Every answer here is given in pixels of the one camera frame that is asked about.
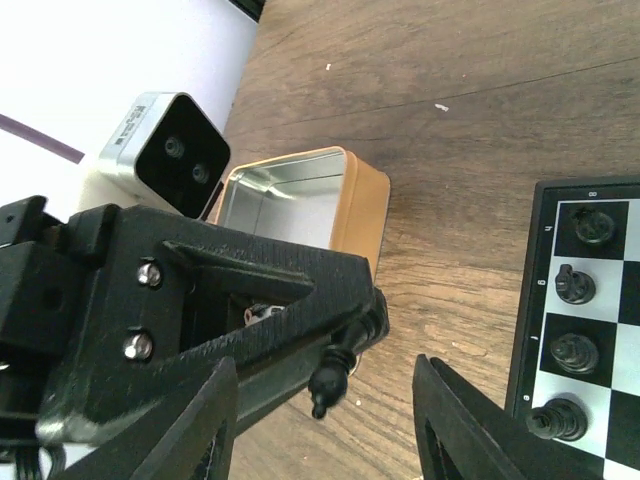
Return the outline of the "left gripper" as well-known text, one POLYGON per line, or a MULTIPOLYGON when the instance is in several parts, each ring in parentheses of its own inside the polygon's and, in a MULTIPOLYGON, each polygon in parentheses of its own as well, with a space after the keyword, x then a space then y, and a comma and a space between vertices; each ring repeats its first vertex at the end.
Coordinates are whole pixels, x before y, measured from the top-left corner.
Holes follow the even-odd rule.
POLYGON ((143 205, 104 204, 62 223, 36 195, 1 208, 1 438, 99 445, 141 413, 118 413, 98 423, 70 389, 75 376, 50 382, 70 342, 97 307, 96 271, 110 259, 117 222, 143 205))

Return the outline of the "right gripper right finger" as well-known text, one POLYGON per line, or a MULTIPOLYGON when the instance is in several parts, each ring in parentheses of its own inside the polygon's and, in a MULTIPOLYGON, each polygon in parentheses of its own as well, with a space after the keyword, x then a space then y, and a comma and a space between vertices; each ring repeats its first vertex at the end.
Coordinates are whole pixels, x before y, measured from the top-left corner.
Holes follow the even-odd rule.
POLYGON ((425 479, 588 479, 568 450, 539 439, 438 358, 413 375, 416 444, 425 479))

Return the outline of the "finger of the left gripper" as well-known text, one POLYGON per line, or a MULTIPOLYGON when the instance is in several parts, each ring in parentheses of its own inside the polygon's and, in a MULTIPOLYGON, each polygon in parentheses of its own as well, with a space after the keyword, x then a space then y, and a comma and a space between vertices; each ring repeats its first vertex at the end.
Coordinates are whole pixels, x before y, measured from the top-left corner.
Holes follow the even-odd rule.
POLYGON ((135 359, 104 352, 102 423, 142 413, 225 357, 239 381, 330 345, 374 303, 368 262, 150 209, 120 219, 100 272, 101 341, 148 335, 135 359))
POLYGON ((307 389, 314 418, 323 418, 340 401, 340 353, 327 344, 310 344, 256 370, 239 381, 238 437, 289 399, 307 389))

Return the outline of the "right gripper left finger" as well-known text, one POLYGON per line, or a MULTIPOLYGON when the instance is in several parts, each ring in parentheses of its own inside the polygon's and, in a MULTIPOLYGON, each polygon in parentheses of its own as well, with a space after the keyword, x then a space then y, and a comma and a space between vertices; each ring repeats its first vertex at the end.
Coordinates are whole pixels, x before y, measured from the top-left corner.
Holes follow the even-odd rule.
POLYGON ((59 474, 61 479, 226 479, 238 377, 225 357, 59 474))

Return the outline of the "black bishop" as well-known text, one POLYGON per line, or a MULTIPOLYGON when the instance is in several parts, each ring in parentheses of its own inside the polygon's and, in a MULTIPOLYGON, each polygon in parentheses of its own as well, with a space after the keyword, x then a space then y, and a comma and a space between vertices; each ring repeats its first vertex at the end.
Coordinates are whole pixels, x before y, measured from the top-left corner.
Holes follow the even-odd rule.
POLYGON ((372 307, 338 332, 337 340, 324 349, 319 365, 310 377, 311 414, 316 420, 322 420, 345 396, 349 375, 355 369, 359 355, 390 331, 386 299, 377 287, 373 293, 372 307))
POLYGON ((567 333, 550 343, 551 355, 561 369, 571 374, 590 374, 598 366, 600 354, 585 335, 567 333))

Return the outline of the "black king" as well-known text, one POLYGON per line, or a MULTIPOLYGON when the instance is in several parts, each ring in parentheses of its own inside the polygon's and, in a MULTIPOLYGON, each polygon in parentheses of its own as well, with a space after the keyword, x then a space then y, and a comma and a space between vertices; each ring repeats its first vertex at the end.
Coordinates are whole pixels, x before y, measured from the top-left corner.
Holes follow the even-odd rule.
POLYGON ((584 410, 565 398, 552 398, 533 408, 525 418, 530 433, 544 440, 574 442, 587 432, 589 422, 584 410))

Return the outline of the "black knight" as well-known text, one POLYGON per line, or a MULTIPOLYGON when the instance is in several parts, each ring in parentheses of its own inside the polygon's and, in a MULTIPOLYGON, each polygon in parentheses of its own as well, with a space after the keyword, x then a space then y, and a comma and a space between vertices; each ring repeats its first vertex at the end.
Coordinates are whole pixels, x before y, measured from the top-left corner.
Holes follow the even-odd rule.
POLYGON ((585 272, 574 270, 570 264, 560 265, 554 282, 558 297, 567 304, 586 304, 596 294, 593 278, 585 272))

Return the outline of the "black rook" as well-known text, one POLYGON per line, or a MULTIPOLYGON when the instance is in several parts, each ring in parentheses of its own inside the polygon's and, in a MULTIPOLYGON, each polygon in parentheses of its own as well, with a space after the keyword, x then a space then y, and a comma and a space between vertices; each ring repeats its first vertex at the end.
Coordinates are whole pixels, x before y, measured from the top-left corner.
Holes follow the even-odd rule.
POLYGON ((614 220, 599 209, 580 207, 573 212, 571 218, 576 236, 587 246, 599 247, 614 237, 614 220))

